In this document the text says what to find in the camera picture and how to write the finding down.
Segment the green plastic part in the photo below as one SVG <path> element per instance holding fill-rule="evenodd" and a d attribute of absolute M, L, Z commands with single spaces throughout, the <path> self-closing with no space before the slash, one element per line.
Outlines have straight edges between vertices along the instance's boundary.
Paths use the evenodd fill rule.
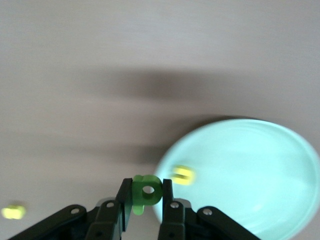
<path fill-rule="evenodd" d="M 151 187 L 153 192 L 144 191 L 144 187 Z M 162 198 L 162 182 L 155 175 L 136 175 L 132 181 L 132 210 L 135 215 L 142 215 L 145 206 L 157 204 Z"/>

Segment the light blue bowl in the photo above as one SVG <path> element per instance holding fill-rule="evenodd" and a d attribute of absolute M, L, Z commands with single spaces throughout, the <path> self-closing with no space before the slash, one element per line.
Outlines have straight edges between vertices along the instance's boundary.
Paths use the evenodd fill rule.
<path fill-rule="evenodd" d="M 173 183 L 175 198 L 196 212 L 214 206 L 262 240 L 300 232 L 320 203 L 320 164 L 313 147 L 292 130 L 262 120 L 231 119 L 200 127 L 176 142 L 155 175 L 176 165 L 194 170 L 191 185 Z M 154 206 L 162 221 L 162 202 Z"/>

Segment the yellow object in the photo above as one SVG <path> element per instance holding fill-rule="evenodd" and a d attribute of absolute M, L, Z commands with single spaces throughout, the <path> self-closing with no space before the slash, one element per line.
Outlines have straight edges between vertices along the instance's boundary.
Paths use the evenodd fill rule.
<path fill-rule="evenodd" d="M 5 219 L 22 219 L 26 214 L 26 208 L 20 205 L 9 205 L 1 209 L 1 214 Z"/>
<path fill-rule="evenodd" d="M 171 180 L 175 184 L 190 185 L 194 182 L 195 177 L 195 171 L 193 171 L 190 167 L 176 165 L 173 168 L 173 175 L 171 176 Z"/>

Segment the yellow block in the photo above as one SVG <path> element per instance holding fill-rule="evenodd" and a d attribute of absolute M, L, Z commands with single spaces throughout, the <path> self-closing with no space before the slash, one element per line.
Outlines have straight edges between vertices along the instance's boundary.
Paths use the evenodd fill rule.
<path fill-rule="evenodd" d="M 176 165 L 173 168 L 173 175 L 171 176 L 171 180 L 175 184 L 190 185 L 194 182 L 195 177 L 195 171 L 193 171 L 190 167 Z"/>
<path fill-rule="evenodd" d="M 9 205 L 1 209 L 1 214 L 5 219 L 22 219 L 26 214 L 26 208 L 20 205 Z"/>

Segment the gray surface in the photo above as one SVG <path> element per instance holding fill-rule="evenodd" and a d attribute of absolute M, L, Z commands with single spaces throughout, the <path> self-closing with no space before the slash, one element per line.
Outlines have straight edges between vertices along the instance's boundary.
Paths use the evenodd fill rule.
<path fill-rule="evenodd" d="M 317 0 L 1 1 L 0 206 L 28 212 L 0 218 L 0 239 L 93 208 L 216 116 L 284 125 L 320 152 L 319 24 Z M 294 239 L 317 239 L 319 220 Z M 123 239 L 157 232 L 149 209 Z"/>

